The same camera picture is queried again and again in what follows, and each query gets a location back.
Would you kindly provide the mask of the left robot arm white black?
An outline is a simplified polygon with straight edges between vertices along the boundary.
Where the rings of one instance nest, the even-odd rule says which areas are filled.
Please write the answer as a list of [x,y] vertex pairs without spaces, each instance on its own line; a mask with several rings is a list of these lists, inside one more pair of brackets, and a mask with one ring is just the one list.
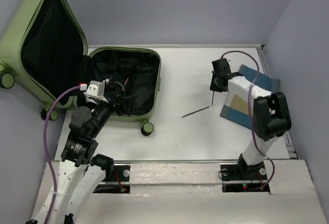
[[76,223],[97,185],[114,174],[113,159],[95,154],[95,138],[113,113],[126,113],[125,106],[117,92],[87,96],[99,100],[99,104],[93,109],[82,106],[72,112],[70,133],[53,187],[29,223]]

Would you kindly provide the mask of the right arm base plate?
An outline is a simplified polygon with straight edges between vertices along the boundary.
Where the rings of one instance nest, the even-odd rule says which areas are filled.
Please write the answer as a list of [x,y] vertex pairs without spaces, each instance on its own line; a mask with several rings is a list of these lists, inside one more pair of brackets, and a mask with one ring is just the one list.
[[262,163],[260,168],[246,174],[237,172],[237,164],[222,164],[218,173],[223,193],[266,192],[270,193],[267,172]]

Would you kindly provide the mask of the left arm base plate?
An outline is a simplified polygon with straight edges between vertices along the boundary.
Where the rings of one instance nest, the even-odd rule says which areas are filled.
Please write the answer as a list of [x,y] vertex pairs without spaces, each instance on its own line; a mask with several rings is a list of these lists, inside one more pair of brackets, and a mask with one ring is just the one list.
[[130,193],[131,166],[128,164],[115,164],[113,173],[106,175],[95,188],[96,194],[128,194]]

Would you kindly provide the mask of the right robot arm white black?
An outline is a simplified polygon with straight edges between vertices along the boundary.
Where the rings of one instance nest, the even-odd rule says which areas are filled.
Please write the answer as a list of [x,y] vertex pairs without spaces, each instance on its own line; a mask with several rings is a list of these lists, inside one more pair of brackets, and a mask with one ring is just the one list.
[[232,72],[226,58],[212,62],[210,89],[235,94],[247,102],[252,140],[236,164],[222,167],[224,181],[247,180],[258,173],[270,147],[291,129],[291,118],[285,94],[265,90]]

